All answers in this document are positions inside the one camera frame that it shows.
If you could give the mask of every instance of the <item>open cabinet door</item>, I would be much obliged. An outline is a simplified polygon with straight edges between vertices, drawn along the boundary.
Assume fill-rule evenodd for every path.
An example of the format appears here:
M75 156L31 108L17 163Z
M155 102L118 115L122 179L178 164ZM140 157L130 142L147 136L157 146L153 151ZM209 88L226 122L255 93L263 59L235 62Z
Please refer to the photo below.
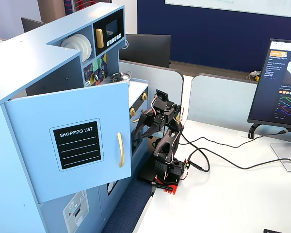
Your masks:
M5 103L39 202L130 176L128 83Z

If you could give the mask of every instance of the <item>desk divider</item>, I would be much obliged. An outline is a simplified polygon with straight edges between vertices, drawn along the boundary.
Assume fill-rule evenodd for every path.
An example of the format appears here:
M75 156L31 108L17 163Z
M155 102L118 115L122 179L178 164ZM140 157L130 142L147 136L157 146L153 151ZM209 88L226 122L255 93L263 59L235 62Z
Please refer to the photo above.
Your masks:
M223 76L200 74L193 78L188 120L248 132L247 122L257 83ZM260 126L256 133L277 133L282 128ZM291 141L291 133L274 138Z
M132 77L149 82L149 103L156 89L168 94L169 100L177 105L182 102L183 75L175 70L136 62L120 60L120 72L132 72Z

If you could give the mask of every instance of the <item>black chalkboard sign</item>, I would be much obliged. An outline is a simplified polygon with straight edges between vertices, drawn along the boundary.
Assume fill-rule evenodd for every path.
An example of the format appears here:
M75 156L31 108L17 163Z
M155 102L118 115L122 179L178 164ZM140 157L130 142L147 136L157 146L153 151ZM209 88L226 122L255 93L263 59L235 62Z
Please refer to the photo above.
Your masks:
M53 132L62 170L101 159L96 121Z

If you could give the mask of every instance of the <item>red clamp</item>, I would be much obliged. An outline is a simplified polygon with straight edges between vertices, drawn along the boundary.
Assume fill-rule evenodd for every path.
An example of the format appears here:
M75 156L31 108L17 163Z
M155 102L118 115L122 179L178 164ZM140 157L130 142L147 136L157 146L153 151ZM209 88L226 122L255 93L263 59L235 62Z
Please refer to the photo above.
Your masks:
M160 184L166 185L166 184L165 184L163 181L161 181L157 176L155 176L155 180L156 180L158 183L160 183ZM172 188L173 191L169 191L169 190L165 189L165 193L167 193L167 192L168 192L168 193L173 193L173 195L176 193L176 190L177 190L178 186L176 186L176 185L174 185L174 184L166 185L166 186Z

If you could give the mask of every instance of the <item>blue wall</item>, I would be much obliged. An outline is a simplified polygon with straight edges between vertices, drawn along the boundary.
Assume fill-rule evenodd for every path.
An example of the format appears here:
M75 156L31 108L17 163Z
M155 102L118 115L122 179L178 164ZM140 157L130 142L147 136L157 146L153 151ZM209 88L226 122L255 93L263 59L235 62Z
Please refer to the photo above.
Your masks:
M270 38L291 40L291 18L138 0L138 33L171 35L173 61L251 72Z

